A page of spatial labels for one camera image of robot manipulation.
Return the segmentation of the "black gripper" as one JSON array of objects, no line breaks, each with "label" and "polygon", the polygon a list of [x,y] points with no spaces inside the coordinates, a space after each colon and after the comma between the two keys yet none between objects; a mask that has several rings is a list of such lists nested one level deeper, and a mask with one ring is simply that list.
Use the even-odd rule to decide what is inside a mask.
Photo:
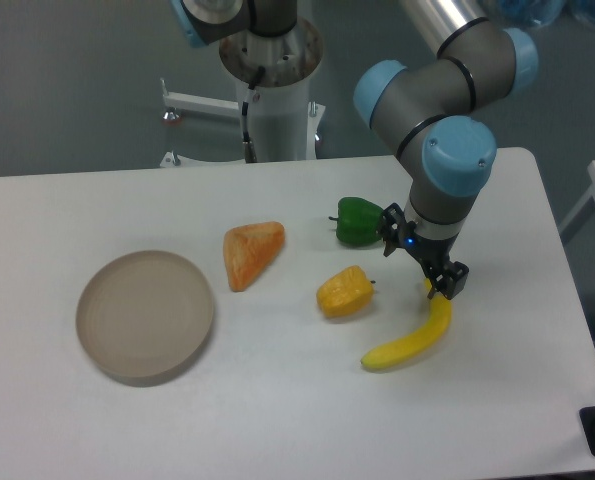
[{"label": "black gripper", "polygon": [[404,249],[419,264],[423,264],[425,278],[430,282],[428,299],[437,294],[446,300],[454,299],[466,285],[470,270],[467,265],[449,260],[457,236],[430,239],[420,234],[420,228],[405,220],[400,206],[393,203],[386,207],[378,220],[377,234],[383,243],[383,256],[388,257],[397,249]]}]

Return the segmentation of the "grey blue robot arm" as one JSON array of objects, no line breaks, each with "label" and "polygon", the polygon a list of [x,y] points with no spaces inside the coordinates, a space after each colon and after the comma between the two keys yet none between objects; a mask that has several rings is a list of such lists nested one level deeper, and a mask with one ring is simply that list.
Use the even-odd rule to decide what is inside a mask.
[{"label": "grey blue robot arm", "polygon": [[[538,54],[525,32],[498,28],[473,1],[407,1],[403,8],[435,60],[418,70],[395,60],[375,64],[353,103],[412,180],[407,203],[380,215],[377,235],[387,252],[406,251],[432,292],[450,299],[469,271],[449,253],[497,154],[493,134],[472,113],[529,85]],[[219,47],[236,83],[245,160],[303,159],[306,91],[323,43],[297,3],[175,1],[172,10],[191,46]]]}]

